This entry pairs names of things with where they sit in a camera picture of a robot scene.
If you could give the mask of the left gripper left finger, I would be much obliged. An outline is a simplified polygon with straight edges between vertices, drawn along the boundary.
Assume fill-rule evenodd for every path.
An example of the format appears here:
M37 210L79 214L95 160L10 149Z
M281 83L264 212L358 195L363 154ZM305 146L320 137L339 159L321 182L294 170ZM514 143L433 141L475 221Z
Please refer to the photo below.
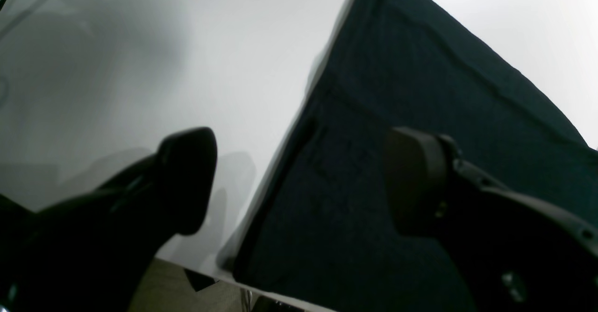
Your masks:
M216 165L214 132L192 128L40 212L2 196L1 310L125 312L156 252L200 229Z

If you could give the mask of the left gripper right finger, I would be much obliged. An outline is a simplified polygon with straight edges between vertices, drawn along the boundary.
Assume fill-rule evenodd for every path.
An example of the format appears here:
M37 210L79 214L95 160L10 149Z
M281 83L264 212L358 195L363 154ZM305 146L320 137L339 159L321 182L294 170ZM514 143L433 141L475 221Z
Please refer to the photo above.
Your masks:
M385 186L397 232L438 241L480 312L597 310L597 229L463 160L452 138L391 129Z

